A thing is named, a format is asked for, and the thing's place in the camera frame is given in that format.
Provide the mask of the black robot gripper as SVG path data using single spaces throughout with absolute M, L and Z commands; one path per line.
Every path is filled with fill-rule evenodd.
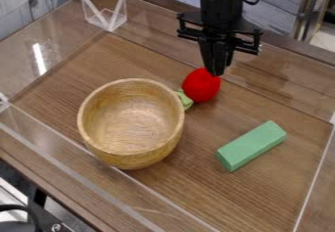
M 242 4 L 260 0 L 200 0 L 197 12 L 177 13 L 177 36 L 197 41 L 205 70 L 221 76 L 234 51 L 257 55 L 261 29 L 241 16 Z

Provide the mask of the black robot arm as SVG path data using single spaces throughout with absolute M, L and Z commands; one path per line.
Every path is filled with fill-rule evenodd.
M 242 4 L 260 0 L 200 0 L 197 12 L 177 13 L 177 36 L 196 41 L 204 68 L 221 76 L 232 63 L 234 51 L 257 55 L 261 28 L 241 15 Z

